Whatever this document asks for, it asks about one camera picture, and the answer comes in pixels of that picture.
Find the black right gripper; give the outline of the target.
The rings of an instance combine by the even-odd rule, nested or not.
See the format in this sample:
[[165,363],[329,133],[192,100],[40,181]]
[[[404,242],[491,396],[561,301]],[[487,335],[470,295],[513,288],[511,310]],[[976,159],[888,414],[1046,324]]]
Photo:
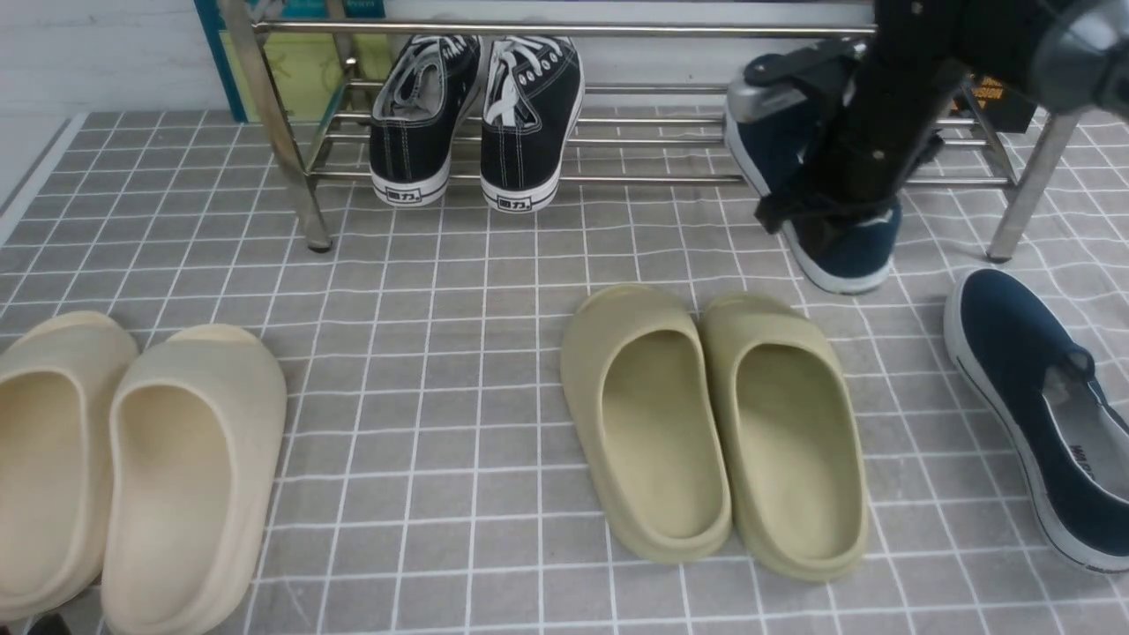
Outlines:
[[954,56],[886,37],[834,37],[746,67],[746,121],[809,104],[816,129],[798,169],[770,186],[758,221],[870,220],[940,142],[937,121],[968,77]]

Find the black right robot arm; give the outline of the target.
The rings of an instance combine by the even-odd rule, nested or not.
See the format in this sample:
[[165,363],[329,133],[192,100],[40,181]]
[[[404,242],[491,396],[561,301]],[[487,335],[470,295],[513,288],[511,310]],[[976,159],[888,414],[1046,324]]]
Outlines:
[[1126,118],[1124,1],[875,1],[870,36],[839,35],[751,62],[730,87],[754,122],[798,95],[819,106],[799,169],[759,201],[758,221],[869,220],[937,147],[936,121],[971,75],[1052,114]]

